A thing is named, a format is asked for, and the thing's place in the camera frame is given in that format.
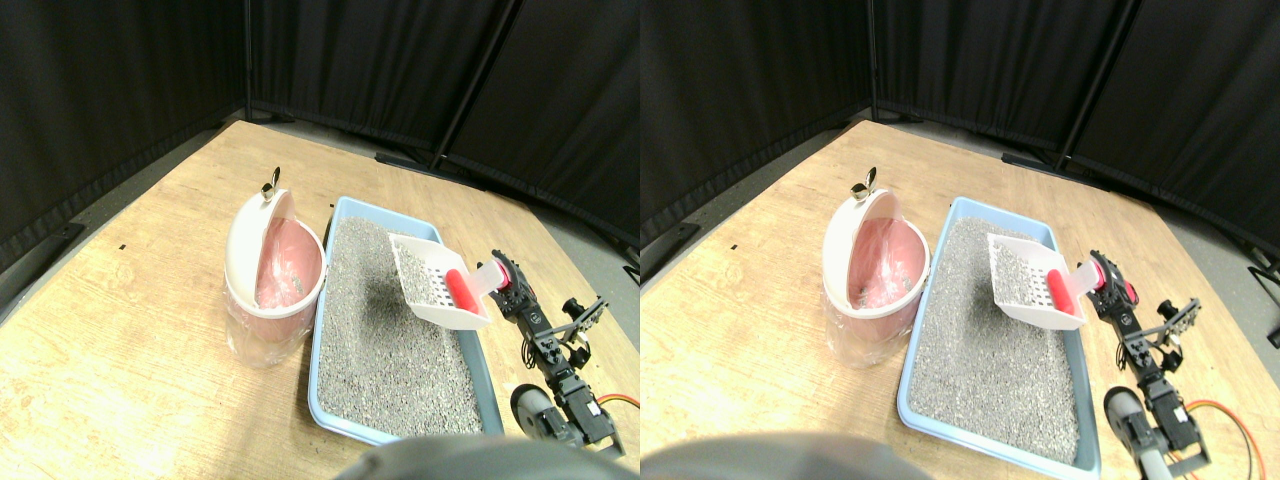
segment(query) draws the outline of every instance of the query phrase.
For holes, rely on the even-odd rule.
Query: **red scoop handle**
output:
[[[476,303],[476,297],[471,294],[471,288],[467,287],[467,279],[462,276],[461,271],[454,269],[444,274],[444,285],[449,288],[449,294],[453,296],[453,305],[456,307],[481,315],[480,305]]]

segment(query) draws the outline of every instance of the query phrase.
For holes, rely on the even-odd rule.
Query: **metal stand leg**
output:
[[[1262,279],[1267,279],[1271,283],[1280,285],[1280,276],[1276,273],[1280,271],[1280,261],[1271,261],[1271,265],[1266,270],[1257,266],[1249,266],[1249,273],[1253,274],[1253,279],[1262,283]],[[1272,347],[1280,348],[1280,328],[1276,328],[1267,335],[1267,342],[1271,342]]]

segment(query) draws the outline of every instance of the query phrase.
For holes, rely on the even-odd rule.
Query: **blue litter tray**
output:
[[[444,243],[440,241],[440,233],[435,227],[426,221],[351,197],[338,198],[338,204],[333,210],[333,219],[329,220],[329,229],[337,228],[338,220],[348,216],[365,218],[393,230]],[[325,264],[332,264],[329,255],[333,253],[333,238],[334,234],[332,232],[325,233]],[[320,301],[316,306],[316,326],[311,337],[311,371],[307,380],[307,407],[311,410],[311,417],[326,430],[337,431],[374,445],[399,440],[399,436],[342,419],[320,408],[316,387],[319,385],[320,339],[324,335],[324,302],[326,293],[326,291],[320,292]],[[471,371],[471,381],[475,385],[476,399],[480,404],[481,428],[486,435],[502,435],[502,415],[498,413],[498,398],[493,393],[493,381],[489,379],[489,365],[485,364],[484,351],[480,349],[480,337],[474,330],[457,330],[456,333],[462,349],[462,360],[467,364],[467,370]]]
[[[951,211],[947,214],[947,221],[942,227],[942,236],[938,239],[937,251],[933,253],[934,260],[929,274],[931,279],[936,278],[934,275],[937,274],[938,259],[942,259],[942,248],[947,244],[947,232],[951,230],[952,224],[966,216],[977,216],[1000,225],[1001,228],[1025,233],[1042,244],[1057,251],[1057,242],[1053,239],[1053,230],[1044,223],[1000,210],[965,197],[956,197],[956,200],[951,204]],[[922,332],[920,324],[924,321],[924,311],[929,305],[929,293],[932,291],[933,283],[931,282],[924,289],[924,297],[920,300],[920,310],[915,314],[914,332]],[[913,412],[908,397],[911,392],[911,370],[915,366],[915,348],[919,339],[919,334],[911,335],[911,343],[906,349],[906,364],[902,367],[902,380],[897,388],[897,415],[902,419],[902,422],[906,424],[906,426],[945,440],[959,443],[992,457],[1006,460],[1041,474],[1056,476],[1059,479],[1097,479],[1101,476],[1102,460],[1098,453],[1097,421],[1093,416],[1093,396],[1089,393],[1089,371],[1084,365],[1084,344],[1080,342],[1079,330],[1062,333],[1062,342],[1066,347],[1066,362],[1071,367],[1071,380],[1075,385],[1075,417],[1079,420],[1080,425],[1080,440],[1079,444],[1076,444],[1075,462],[1071,465],[1061,463],[1006,443],[978,435],[973,431],[960,429],[955,425],[945,424]]]

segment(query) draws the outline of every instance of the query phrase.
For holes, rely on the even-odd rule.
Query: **metal hook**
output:
[[[271,173],[271,183],[262,186],[262,200],[270,201],[275,196],[275,184],[280,182],[280,168],[276,166],[275,172]]]

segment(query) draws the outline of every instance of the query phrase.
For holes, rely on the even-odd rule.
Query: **white litter scoop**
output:
[[[996,305],[1005,315],[1050,330],[1084,325],[1080,296],[1103,283],[1092,259],[1068,274],[1066,259],[1038,242],[988,233],[987,250]]]
[[[497,261],[472,273],[462,256],[436,242],[390,234],[401,289],[413,315],[452,330],[479,330],[492,321],[484,296],[507,285]]]

